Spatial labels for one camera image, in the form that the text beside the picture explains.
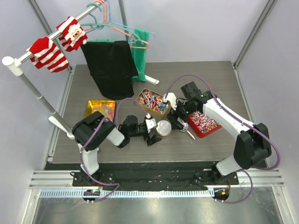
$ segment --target red basket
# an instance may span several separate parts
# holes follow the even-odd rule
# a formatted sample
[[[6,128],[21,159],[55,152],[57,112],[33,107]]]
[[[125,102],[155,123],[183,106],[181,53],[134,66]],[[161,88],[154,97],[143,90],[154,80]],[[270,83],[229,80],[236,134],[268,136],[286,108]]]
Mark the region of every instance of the red basket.
[[[221,128],[215,120],[201,112],[192,113],[188,119],[188,124],[200,138],[204,138]]]

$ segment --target white wall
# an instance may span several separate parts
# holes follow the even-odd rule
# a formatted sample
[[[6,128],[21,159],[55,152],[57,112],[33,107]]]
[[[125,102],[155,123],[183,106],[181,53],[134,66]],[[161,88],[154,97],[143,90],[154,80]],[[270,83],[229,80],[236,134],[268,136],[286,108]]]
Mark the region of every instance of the white wall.
[[[27,1],[0,1],[0,59],[19,57],[44,37]],[[67,72],[37,70],[30,61],[21,67],[54,107],[58,106]],[[1,223],[20,223],[35,169],[43,168],[53,125],[49,113],[23,83],[0,64],[0,217]]]
[[[124,0],[129,26],[156,33],[148,62],[235,61],[267,0]],[[90,0],[38,0],[50,26],[76,16]],[[121,23],[117,0],[110,0],[112,19]],[[92,22],[91,17],[83,22]],[[109,28],[89,39],[124,40]],[[81,49],[68,58],[86,64]]]
[[[239,68],[254,121],[268,126],[280,150],[279,170],[294,215],[299,214],[298,11],[299,1],[277,1]]]

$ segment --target jar lid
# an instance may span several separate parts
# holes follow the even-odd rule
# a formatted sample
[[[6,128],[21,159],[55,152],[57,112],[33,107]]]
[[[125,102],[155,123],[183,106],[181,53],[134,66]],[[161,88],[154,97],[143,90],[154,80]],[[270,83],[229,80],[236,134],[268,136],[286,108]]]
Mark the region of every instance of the jar lid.
[[[156,131],[159,135],[166,136],[171,132],[171,123],[167,120],[161,120],[157,123]]]

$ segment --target black fabric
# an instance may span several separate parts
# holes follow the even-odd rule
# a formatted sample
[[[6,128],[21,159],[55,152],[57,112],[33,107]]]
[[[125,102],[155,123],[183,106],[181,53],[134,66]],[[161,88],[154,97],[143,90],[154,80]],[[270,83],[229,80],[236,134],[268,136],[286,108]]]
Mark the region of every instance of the black fabric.
[[[119,100],[134,95],[132,77],[138,72],[127,41],[87,42],[81,48],[104,97]]]

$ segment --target gray floor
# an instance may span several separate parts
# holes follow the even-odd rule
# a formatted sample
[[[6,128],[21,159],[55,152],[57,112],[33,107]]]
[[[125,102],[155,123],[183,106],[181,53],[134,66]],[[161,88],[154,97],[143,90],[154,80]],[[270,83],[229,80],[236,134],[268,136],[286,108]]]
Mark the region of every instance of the gray floor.
[[[230,190],[237,201],[249,188]],[[118,198],[81,204],[81,198],[39,199],[34,224],[282,224],[272,188],[253,188],[240,204],[221,204],[209,197]]]
[[[134,82],[134,97],[143,88],[149,88],[164,94],[170,83],[183,74],[202,76],[214,89],[218,97],[236,113],[248,119],[248,114],[233,71],[231,62],[179,62],[179,63],[147,63],[146,75],[160,80],[158,85]],[[180,87],[190,81],[206,91],[204,84],[194,77],[184,77],[176,82],[171,92],[183,97]],[[87,65],[77,65],[67,101],[64,119],[73,126],[84,118],[88,100],[105,99],[92,77]],[[123,103],[119,120],[122,122],[129,114],[143,122],[144,113],[132,101]],[[187,133],[173,131],[161,142],[148,147],[142,137],[132,138],[129,145],[119,149],[105,141],[98,153],[99,162],[142,162],[142,161],[215,161],[230,155],[234,150],[233,138],[223,129],[200,139],[192,140]],[[78,147],[64,133],[60,133],[54,153],[53,163],[79,163]]]

